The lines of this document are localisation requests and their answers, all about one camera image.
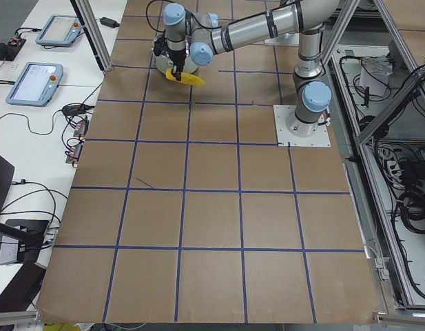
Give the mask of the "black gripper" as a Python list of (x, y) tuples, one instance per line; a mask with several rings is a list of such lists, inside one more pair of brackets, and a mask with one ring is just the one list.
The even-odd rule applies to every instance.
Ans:
[(187, 58), (187, 42), (185, 39), (172, 41), (163, 34), (159, 34), (154, 40), (153, 53), (156, 57), (166, 54), (173, 62), (171, 75), (177, 81), (181, 81), (185, 60)]

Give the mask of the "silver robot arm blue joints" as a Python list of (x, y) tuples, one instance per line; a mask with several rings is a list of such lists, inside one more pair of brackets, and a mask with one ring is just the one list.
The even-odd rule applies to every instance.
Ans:
[(172, 41), (188, 42), (190, 59), (207, 66), (214, 56), (287, 32), (299, 36), (298, 62), (293, 80), (299, 121), (315, 123), (329, 107), (330, 87), (320, 80), (324, 69), (322, 34), (325, 21), (335, 12), (337, 1), (283, 1), (277, 8), (259, 12), (220, 26), (216, 14), (190, 12), (183, 5), (170, 2), (163, 10), (161, 33)]

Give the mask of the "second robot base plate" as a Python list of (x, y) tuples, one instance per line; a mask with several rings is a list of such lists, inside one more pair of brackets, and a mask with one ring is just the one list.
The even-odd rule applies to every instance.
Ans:
[(265, 39), (264, 44), (270, 46), (299, 46), (299, 34), (288, 32), (285, 34), (278, 35), (275, 38)]

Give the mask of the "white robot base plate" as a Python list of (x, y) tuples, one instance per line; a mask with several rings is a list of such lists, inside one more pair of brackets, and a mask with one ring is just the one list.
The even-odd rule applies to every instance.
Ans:
[(330, 148), (327, 124), (321, 114), (317, 122), (307, 124), (298, 120), (295, 105), (274, 105), (277, 144), (280, 147)]

